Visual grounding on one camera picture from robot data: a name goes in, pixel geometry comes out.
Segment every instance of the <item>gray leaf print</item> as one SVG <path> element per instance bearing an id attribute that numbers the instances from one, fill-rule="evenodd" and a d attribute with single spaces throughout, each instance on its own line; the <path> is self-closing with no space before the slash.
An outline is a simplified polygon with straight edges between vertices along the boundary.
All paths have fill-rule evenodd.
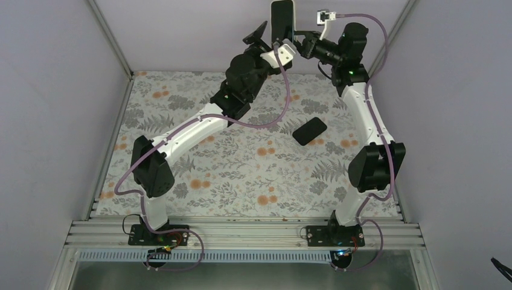
<path id="1" fill-rule="evenodd" d="M 241 174 L 240 172 L 238 171 L 227 171 L 227 172 L 220 172 L 219 173 L 220 177 L 225 177 L 225 178 L 229 178 L 230 180 L 234 180 L 234 179 L 243 179 L 245 177 L 245 174 Z"/>
<path id="2" fill-rule="evenodd" d="M 348 107 L 347 104 L 345 104 L 345 102 L 341 100 L 341 98 L 337 98 L 334 101 L 333 108 L 346 110 Z"/>
<path id="3" fill-rule="evenodd" d="M 327 184 L 323 181 L 315 181 L 310 187 L 309 191 L 317 195 L 321 195 L 327 188 Z"/>
<path id="4" fill-rule="evenodd" d="M 312 113 L 327 113 L 329 111 L 329 108 L 327 105 L 321 105 L 319 101 L 313 101 L 313 100 L 302 100 L 301 105 L 304 106 L 304 112 L 306 114 L 312 114 Z"/>
<path id="5" fill-rule="evenodd" d="M 177 109 L 192 109 L 195 105 L 195 102 L 192 100 L 189 100 L 185 97 L 182 97 L 180 95 L 171 95 L 168 99 L 169 105 L 168 108 L 170 110 L 177 110 Z"/>
<path id="6" fill-rule="evenodd" d="M 284 159 L 287 162 L 290 162 L 290 161 L 298 162 L 298 161 L 302 160 L 302 158 L 300 156 L 296 156 L 295 154 L 292 154 L 292 153 L 276 154 L 275 156 L 278 159 Z"/>
<path id="7" fill-rule="evenodd" d="M 152 75 L 148 75 L 146 77 L 148 80 L 152 80 L 152 81 L 155 81 L 155 82 L 163 82 L 165 80 L 165 77 L 163 76 L 152 76 Z"/>
<path id="8" fill-rule="evenodd" d="M 325 149 L 329 154 L 342 155 L 345 153 L 345 149 L 341 148 L 341 146 L 336 145 L 336 143 L 329 141 L 325 144 Z"/>
<path id="9" fill-rule="evenodd" d="M 131 129 L 139 125 L 139 118 L 143 118 L 144 111 L 142 109 L 126 110 L 124 113 L 124 125 Z"/>
<path id="10" fill-rule="evenodd" d="M 210 98 L 211 98 L 211 96 L 206 95 L 201 99 L 201 101 L 199 101 L 199 103 L 202 105 L 206 105 L 210 102 Z"/>
<path id="11" fill-rule="evenodd" d="M 136 84 L 134 84 L 132 89 L 132 94 L 138 94 L 141 95 L 147 95 L 147 93 L 151 91 L 151 83 L 145 82 L 143 80 L 137 81 Z"/>
<path id="12" fill-rule="evenodd" d="M 338 187 L 334 190 L 334 196 L 338 199 L 339 202 L 343 202 L 345 197 L 347 196 L 347 190 L 345 187 Z"/>
<path id="13" fill-rule="evenodd" d="M 289 120 L 281 126 L 279 133 L 291 135 L 293 131 L 297 130 L 302 125 L 301 120 Z"/>
<path id="14" fill-rule="evenodd" d="M 302 207 L 298 202 L 278 202 L 277 206 L 280 209 L 286 209 L 291 213 L 305 211 L 306 208 Z"/>
<path id="15" fill-rule="evenodd" d="M 249 118 L 249 124 L 254 124 L 254 125 L 268 124 L 268 123 L 274 121 L 275 119 L 277 119 L 277 117 L 279 117 L 279 114 L 274 113 L 274 112 L 260 114 L 257 117 Z M 270 131 L 270 132 L 277 132 L 278 130 L 279 130 L 278 126 L 273 126 L 268 129 L 268 131 Z"/>
<path id="16" fill-rule="evenodd" d="M 141 124 L 139 124 L 138 129 L 149 133 L 160 133 L 169 130 L 173 125 L 174 117 L 171 118 L 169 115 L 167 115 L 167 117 L 164 117 L 163 115 L 149 116 L 148 119 L 145 119 Z"/>
<path id="17" fill-rule="evenodd" d="M 223 208 L 227 205 L 233 204 L 235 199 L 238 197 L 238 192 L 229 182 L 224 182 L 221 186 L 215 186 L 215 189 L 212 189 L 211 193 L 213 198 L 220 198 L 218 208 Z"/>
<path id="18" fill-rule="evenodd" d="M 191 117 L 209 103 L 223 80 L 225 74 L 220 72 L 139 73 L 117 136 L 118 148 L 122 150 L 112 154 L 98 214 L 140 212 L 139 198 L 115 196 L 112 191 L 130 167 L 132 148 L 129 144 L 142 134 L 160 135 L 180 120 Z M 231 126 L 195 145 L 170 164 L 177 181 L 165 198 L 169 212 L 237 220 L 244 216 L 280 216 L 279 219 L 290 220 L 321 218 L 348 199 L 349 191 L 355 189 L 346 184 L 346 170 L 363 143 L 349 149 L 340 145 L 341 139 L 359 141 L 350 110 L 323 77 L 291 74 L 289 80 L 295 90 L 293 102 L 277 126 L 270 130 Z M 285 96 L 282 76 L 272 76 L 261 87 L 244 121 L 255 124 L 273 121 L 283 108 Z M 315 146 L 297 145 L 291 133 L 315 116 L 325 118 L 328 126 L 325 135 L 317 139 Z M 197 181 L 201 187 L 193 190 Z M 125 187 L 133 189 L 137 184 L 130 177 Z M 372 200 L 362 215 L 396 217 L 397 210 L 393 200 Z"/>
<path id="19" fill-rule="evenodd" d="M 311 173 L 311 177 L 333 182 L 333 179 L 338 181 L 338 179 L 346 173 L 347 167 L 345 163 L 341 164 L 339 160 L 337 163 L 332 160 L 329 160 L 328 163 L 320 161 L 320 163 L 315 166 L 313 173 Z"/>
<path id="20" fill-rule="evenodd" d="M 323 74 L 315 74 L 315 77 L 320 80 L 327 80 L 327 78 Z"/>
<path id="21" fill-rule="evenodd" d="M 194 159 L 190 160 L 190 156 L 187 155 L 187 159 L 181 156 L 178 161 L 172 166 L 173 174 L 181 177 L 185 172 L 192 172 L 195 169 Z"/>
<path id="22" fill-rule="evenodd" d="M 215 204 L 215 200 L 211 198 L 199 198 L 198 200 L 191 200 L 187 202 L 187 205 L 190 207 L 202 207 L 209 208 L 212 204 Z"/>
<path id="23" fill-rule="evenodd" d="M 174 189 L 173 189 L 173 193 L 174 193 L 174 195 L 176 195 L 177 198 L 185 198 L 188 193 L 187 185 L 184 182 L 175 185 Z"/>
<path id="24" fill-rule="evenodd" d="M 217 150 L 209 150 L 209 149 L 205 149 L 203 151 L 195 151 L 193 153 L 194 156 L 207 157 L 207 158 L 212 158 L 214 156 L 217 156 L 218 154 L 219 154 L 219 151 L 217 151 Z"/>

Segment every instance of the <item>red wire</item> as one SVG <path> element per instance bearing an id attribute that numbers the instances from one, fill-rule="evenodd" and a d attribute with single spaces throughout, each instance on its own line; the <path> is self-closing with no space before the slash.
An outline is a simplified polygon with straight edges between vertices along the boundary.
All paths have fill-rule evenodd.
<path id="1" fill-rule="evenodd" d="M 354 242 L 354 251 L 352 253 L 355 253 L 359 247 L 357 246 L 357 239 L 355 237 L 352 237 L 352 241 Z"/>
<path id="2" fill-rule="evenodd" d="M 182 240 L 182 236 L 181 234 L 179 233 L 170 233 L 170 234 L 167 234 L 167 236 L 174 236 L 176 237 L 176 247 L 179 246 L 179 244 L 181 243 L 181 240 Z"/>

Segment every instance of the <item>metal frame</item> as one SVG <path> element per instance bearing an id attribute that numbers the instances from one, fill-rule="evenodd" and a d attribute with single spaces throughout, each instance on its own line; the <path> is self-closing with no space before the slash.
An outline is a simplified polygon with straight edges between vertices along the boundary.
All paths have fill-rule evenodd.
<path id="1" fill-rule="evenodd" d="M 426 250 L 411 250 L 412 264 L 420 290 L 439 290 L 434 269 Z"/>
<path id="2" fill-rule="evenodd" d="M 65 245 L 59 257 L 53 277 L 50 282 L 50 289 L 69 289 L 71 287 L 77 262 L 90 259 L 91 257 L 103 257 L 101 259 L 120 259 L 120 257 L 134 257 L 136 253 L 144 253 L 149 246 L 128 246 L 127 236 L 121 230 L 121 216 L 97 216 L 96 208 L 99 195 L 103 187 L 104 179 L 110 164 L 114 144 L 121 127 L 124 111 L 134 83 L 133 72 L 129 68 L 122 51 L 112 35 L 107 22 L 98 8 L 95 0 L 87 0 L 92 12 L 98 19 L 105 36 L 112 49 L 117 55 L 125 73 L 130 77 L 125 96 L 115 123 L 112 136 L 109 141 L 101 173 L 98 177 L 94 198 L 91 198 L 89 206 L 83 214 L 84 221 L 74 221 L 66 238 Z M 417 3 L 417 0 L 409 0 L 401 15 L 390 32 L 390 40 L 393 43 L 397 32 L 402 27 L 410 10 Z M 380 65 L 383 57 L 383 47 L 376 60 L 371 66 L 370 73 L 373 73 Z M 418 285 L 421 290 L 437 290 L 438 285 L 426 252 L 423 236 L 418 224 L 408 224 L 405 219 L 403 205 L 400 203 L 398 190 L 394 193 L 397 201 L 397 217 L 380 218 L 376 222 L 381 226 L 385 239 L 385 250 L 409 250 L 418 277 Z M 325 225 L 326 220 L 322 218 L 300 218 L 282 219 L 277 217 L 170 217 L 173 224 L 187 224 L 190 228 L 201 235 L 207 247 L 206 251 L 212 255 L 237 254 L 237 253 L 291 253 L 295 255 L 315 255 L 322 257 L 322 253 L 329 250 L 342 250 L 344 248 L 322 247 L 309 248 L 306 240 L 300 238 L 300 229 L 306 225 Z M 126 219 L 126 225 L 137 223 L 135 217 Z M 380 236 L 374 225 L 365 225 L 366 246 L 360 250 L 375 250 L 379 248 Z M 198 254 L 199 243 L 194 236 L 191 236 L 187 247 L 181 253 L 192 255 Z"/>
<path id="3" fill-rule="evenodd" d="M 121 125 L 123 123 L 124 113 L 126 111 L 126 106 L 128 105 L 128 101 L 130 99 L 130 95 L 132 93 L 133 83 L 135 81 L 135 77 L 131 77 L 130 82 L 126 86 L 126 90 L 124 92 L 123 100 L 121 102 L 121 107 L 117 113 L 117 118 L 115 120 L 114 129 L 112 130 L 112 135 L 110 136 L 109 143 L 106 148 L 106 153 L 103 158 L 103 163 L 101 165 L 100 174 L 98 174 L 98 179 L 96 180 L 96 185 L 94 187 L 93 195 L 89 199 L 90 202 L 87 207 L 85 207 L 84 212 L 81 215 L 81 219 L 87 220 L 91 215 L 91 211 L 93 210 L 94 204 L 98 201 L 100 197 L 101 190 L 103 189 L 103 183 L 107 178 L 107 172 L 109 170 L 110 161 L 112 160 L 112 154 L 114 154 L 114 144 L 117 140 L 117 135 L 119 134 L 119 130 L 121 129 Z"/>
<path id="4" fill-rule="evenodd" d="M 74 277 L 79 253 L 80 250 L 78 249 L 62 249 L 48 289 L 69 289 Z"/>
<path id="5" fill-rule="evenodd" d="M 418 3 L 419 0 L 408 0 L 405 6 L 403 7 L 402 12 L 398 16 L 397 22 L 395 22 L 395 25 L 393 25 L 393 28 L 391 31 L 389 31 L 388 39 L 389 39 L 389 47 L 395 42 L 396 36 L 398 35 L 398 32 L 400 29 L 402 29 L 403 24 L 405 23 L 405 20 L 407 20 L 407 17 L 410 15 L 412 9 L 415 7 L 415 5 Z M 382 63 L 382 59 L 384 58 L 384 52 L 385 52 L 385 46 L 382 45 L 382 47 L 379 50 L 379 53 L 377 54 L 377 57 L 373 61 L 370 69 L 368 70 L 368 74 L 371 76 L 375 70 L 380 66 Z"/>
<path id="6" fill-rule="evenodd" d="M 86 2 L 89 4 L 92 14 L 96 17 L 96 20 L 98 21 L 98 24 L 100 25 L 101 29 L 103 30 L 103 34 L 107 38 L 110 47 L 112 47 L 112 50 L 114 51 L 119 64 L 123 67 L 124 72 L 126 73 L 126 76 L 128 78 L 131 78 L 133 76 L 133 71 L 128 65 L 128 61 L 126 61 L 126 58 L 123 54 L 123 51 L 121 50 L 121 47 L 117 43 L 117 40 L 115 40 L 114 35 L 112 34 L 112 31 L 110 30 L 109 25 L 107 24 L 107 21 L 105 20 L 105 17 L 103 16 L 103 13 L 101 12 L 100 8 L 98 7 L 98 4 L 95 0 L 86 0 Z"/>
<path id="7" fill-rule="evenodd" d="M 72 223 L 64 248 L 134 248 L 121 229 L 121 217 L 95 218 Z M 418 224 L 404 224 L 398 219 L 376 219 L 379 223 L 386 250 L 425 249 Z M 319 218 L 283 221 L 282 219 L 225 217 L 170 217 L 172 224 L 187 224 L 201 236 L 209 250 L 341 250 L 346 247 L 308 247 L 300 238 L 306 225 L 325 225 Z M 125 226 L 138 223 L 136 217 L 126 219 Z M 363 226 L 366 246 L 360 250 L 376 250 L 380 236 L 373 224 Z M 153 246 L 137 248 L 152 249 Z M 188 250 L 200 249 L 194 236 L 189 237 Z"/>

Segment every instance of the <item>white bracket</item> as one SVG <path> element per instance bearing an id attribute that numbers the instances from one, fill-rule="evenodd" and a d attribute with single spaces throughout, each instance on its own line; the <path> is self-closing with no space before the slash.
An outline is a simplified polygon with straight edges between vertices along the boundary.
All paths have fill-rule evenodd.
<path id="1" fill-rule="evenodd" d="M 318 26 L 323 26 L 324 31 L 320 35 L 319 40 L 322 40 L 327 37 L 329 34 L 329 29 L 331 28 L 330 23 L 336 20 L 336 12 L 329 12 L 328 9 L 318 10 L 316 12 L 316 24 Z"/>
<path id="2" fill-rule="evenodd" d="M 296 47 L 288 39 L 283 40 L 283 45 L 280 46 L 277 50 L 279 52 L 279 60 L 283 66 L 291 62 L 297 53 Z M 279 67 L 273 50 L 269 51 L 268 53 L 262 53 L 260 56 L 262 59 L 266 60 L 272 68 Z"/>

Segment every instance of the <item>black cable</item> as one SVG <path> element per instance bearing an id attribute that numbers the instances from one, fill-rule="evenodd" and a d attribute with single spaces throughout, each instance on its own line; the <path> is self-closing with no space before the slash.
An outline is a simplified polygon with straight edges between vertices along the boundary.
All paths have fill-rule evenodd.
<path id="1" fill-rule="evenodd" d="M 125 233 L 125 234 L 127 234 L 128 236 L 130 236 L 130 237 L 131 237 L 132 235 L 131 235 L 131 234 L 129 234 L 129 233 L 127 233 L 127 232 L 124 230 L 124 221 L 125 221 L 125 220 L 126 220 L 126 218 L 128 218 L 129 216 L 138 216 L 138 217 L 140 218 L 140 217 L 141 217 L 141 215 L 140 215 L 140 214 L 138 214 L 138 213 L 132 213 L 132 214 L 128 214 L 127 216 L 125 216 L 125 217 L 123 218 L 123 233 Z"/>
<path id="2" fill-rule="evenodd" d="M 324 75 L 324 77 L 328 78 L 328 79 L 331 79 L 330 76 L 328 76 L 325 71 L 320 67 L 320 60 L 318 61 L 318 63 L 316 64 L 316 66 L 318 67 L 318 69 L 320 70 L 320 73 L 322 73 Z"/>
<path id="3" fill-rule="evenodd" d="M 512 282 L 512 270 L 501 264 L 498 260 L 496 260 L 494 257 L 491 259 L 491 262 L 493 263 L 493 265 L 496 267 L 496 269 L 498 269 L 498 271 L 503 275 L 505 276 L 505 278 L 508 279 L 508 281 Z"/>

